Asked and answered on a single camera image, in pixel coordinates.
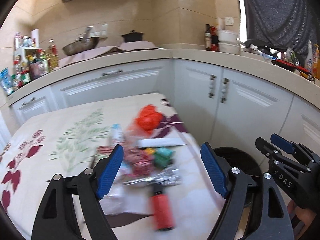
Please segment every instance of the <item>blue gripper pad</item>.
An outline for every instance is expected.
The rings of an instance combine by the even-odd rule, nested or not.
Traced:
[[[229,193],[226,187],[226,176],[219,166],[217,160],[212,155],[211,151],[212,150],[207,146],[207,144],[204,143],[200,150],[201,159],[215,191],[218,192],[223,198],[226,198]]]
[[[113,181],[118,173],[120,165],[123,161],[124,153],[122,146],[115,148],[114,154],[111,153],[107,166],[102,172],[101,176],[98,178],[98,189],[96,191],[96,196],[101,199],[103,196],[109,193]]]
[[[288,154],[294,153],[294,148],[292,146],[292,143],[288,142],[286,139],[282,138],[281,136],[274,133],[273,135],[271,135],[270,141],[271,143],[279,147],[284,152]]]

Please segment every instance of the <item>light switch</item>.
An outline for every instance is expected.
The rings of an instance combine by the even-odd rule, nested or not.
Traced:
[[[226,25],[233,25],[235,23],[233,20],[233,17],[226,17],[225,22],[226,22]]]

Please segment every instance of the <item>tablecloth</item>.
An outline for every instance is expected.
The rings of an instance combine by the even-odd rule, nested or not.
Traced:
[[[153,218],[113,228],[119,240],[207,239],[224,200],[217,194],[200,158],[200,148],[185,129],[175,109],[162,94],[146,94],[88,103],[30,118],[5,147],[0,163],[1,202],[14,225],[26,239],[31,238],[38,206],[52,176],[78,175],[90,165],[98,146],[108,145],[110,127],[125,129],[139,110],[153,104],[164,116],[153,137],[180,137],[187,144],[174,147],[174,161],[182,184],[166,187],[175,229],[155,232]],[[151,214],[150,188],[126,188],[125,211]],[[75,201],[82,235],[91,239]]]

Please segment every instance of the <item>cabinet handle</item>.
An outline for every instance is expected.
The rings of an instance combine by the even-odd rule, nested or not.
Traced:
[[[221,102],[222,103],[224,103],[224,101],[227,100],[228,84],[229,84],[229,79],[224,78],[223,83],[222,83],[222,89],[221,89],[221,93],[222,93]]]
[[[35,100],[36,100],[36,98],[31,98],[30,101],[22,103],[22,106],[25,106],[25,105],[27,105],[27,104],[30,104],[30,103],[32,103],[32,102],[35,101]]]
[[[210,87],[209,87],[209,98],[213,98],[214,97],[214,90],[216,88],[216,78],[217,78],[217,76],[210,75],[211,84],[210,84]]]
[[[104,72],[104,73],[102,73],[102,76],[109,76],[109,75],[117,74],[117,73],[120,73],[120,72],[123,72],[123,70],[122,69],[118,69],[118,70],[113,70],[113,71],[110,71],[110,72]]]

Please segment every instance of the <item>green leaf pattern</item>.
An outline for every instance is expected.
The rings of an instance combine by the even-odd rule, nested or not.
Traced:
[[[89,158],[95,154],[97,145],[101,139],[107,138],[110,130],[108,126],[99,127],[104,120],[102,109],[88,115],[86,118],[75,122],[73,127],[67,129],[58,138],[56,150],[49,156],[52,159],[60,159],[66,172],[72,171],[79,163],[89,162]]]

